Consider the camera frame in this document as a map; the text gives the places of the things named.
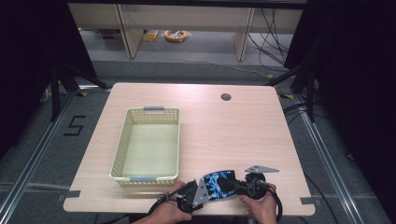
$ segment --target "basket handle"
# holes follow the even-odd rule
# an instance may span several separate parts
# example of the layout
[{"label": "basket handle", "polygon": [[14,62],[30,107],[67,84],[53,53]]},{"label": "basket handle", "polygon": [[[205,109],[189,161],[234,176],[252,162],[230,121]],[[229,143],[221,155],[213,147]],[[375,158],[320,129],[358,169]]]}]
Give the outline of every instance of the basket handle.
[{"label": "basket handle", "polygon": [[155,176],[131,176],[129,182],[139,182],[139,181],[156,181]]},{"label": "basket handle", "polygon": [[165,107],[164,106],[144,106],[143,110],[145,114],[164,114]]}]

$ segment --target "table top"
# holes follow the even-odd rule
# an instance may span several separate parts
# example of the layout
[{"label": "table top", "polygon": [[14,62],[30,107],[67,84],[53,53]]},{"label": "table top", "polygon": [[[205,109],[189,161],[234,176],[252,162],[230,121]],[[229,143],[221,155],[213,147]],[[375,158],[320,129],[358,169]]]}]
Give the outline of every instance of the table top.
[{"label": "table top", "polygon": [[[231,100],[222,100],[223,93]],[[114,85],[70,188],[80,194],[66,198],[66,211],[147,213],[155,199],[121,188],[109,173],[127,109],[153,105],[180,109],[178,180],[221,170],[244,180],[252,165],[272,167],[279,173],[265,176],[277,186],[284,216],[315,213],[313,204],[301,203],[311,194],[273,87],[153,83]],[[242,216],[245,209],[234,195],[194,214]]]}]

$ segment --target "plastic basket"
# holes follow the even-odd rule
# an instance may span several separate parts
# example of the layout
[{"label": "plastic basket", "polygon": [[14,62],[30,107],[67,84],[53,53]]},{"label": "plastic basket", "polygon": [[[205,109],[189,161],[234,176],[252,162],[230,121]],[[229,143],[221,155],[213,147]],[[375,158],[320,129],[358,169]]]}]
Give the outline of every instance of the plastic basket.
[{"label": "plastic basket", "polygon": [[178,175],[180,112],[175,107],[128,109],[110,178],[122,187],[173,186]]}]

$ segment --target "aluminum rail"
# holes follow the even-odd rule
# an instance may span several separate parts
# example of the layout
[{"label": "aluminum rail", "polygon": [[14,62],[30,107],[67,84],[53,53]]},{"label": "aluminum rail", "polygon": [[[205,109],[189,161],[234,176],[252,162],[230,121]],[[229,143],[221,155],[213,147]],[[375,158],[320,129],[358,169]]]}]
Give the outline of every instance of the aluminum rail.
[{"label": "aluminum rail", "polygon": [[[297,104],[302,104],[304,101],[300,95],[296,95]],[[315,147],[318,150],[318,154],[324,164],[324,167],[329,175],[330,180],[332,181],[332,186],[335,189],[335,192],[338,195],[338,198],[341,201],[341,205],[343,205],[346,215],[349,219],[350,223],[361,224],[364,223],[361,217],[361,213],[359,212],[358,206],[355,203],[351,193],[349,192],[343,178],[338,172],[334,161],[332,160],[332,156],[329,153],[329,150],[326,148],[317,126],[314,122],[311,122],[308,115],[304,112],[302,114],[305,126],[314,141]]]},{"label": "aluminum rail", "polygon": [[75,91],[70,91],[69,93],[67,93],[59,115],[54,121],[49,124],[49,127],[42,136],[29,161],[23,168],[23,171],[19,176],[18,180],[14,183],[11,191],[8,193],[8,196],[2,202],[0,207],[0,223],[7,224],[9,219],[11,218],[11,215],[17,207],[18,202],[22,197],[22,194],[26,190],[29,181],[33,177],[35,170],[41,162],[53,136],[55,135],[60,123],[62,122],[66,108],[70,105],[75,95]]}]

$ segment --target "human hand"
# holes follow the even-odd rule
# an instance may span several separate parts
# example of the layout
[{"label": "human hand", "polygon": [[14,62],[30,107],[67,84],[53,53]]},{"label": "human hand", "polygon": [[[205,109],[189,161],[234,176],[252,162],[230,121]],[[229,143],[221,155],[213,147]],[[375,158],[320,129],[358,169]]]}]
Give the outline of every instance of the human hand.
[{"label": "human hand", "polygon": [[[172,187],[171,192],[186,185],[182,181],[177,181]],[[148,217],[144,217],[136,223],[159,223],[159,224],[175,224],[180,221],[189,221],[192,219],[192,214],[185,213],[177,207],[175,201],[164,202],[158,205],[154,212]]]},{"label": "human hand", "polygon": [[[269,183],[268,185],[276,190],[275,185]],[[241,195],[239,199],[249,207],[244,212],[245,216],[254,216],[260,224],[276,223],[276,201],[270,192],[259,200],[251,199],[247,195]]]}]

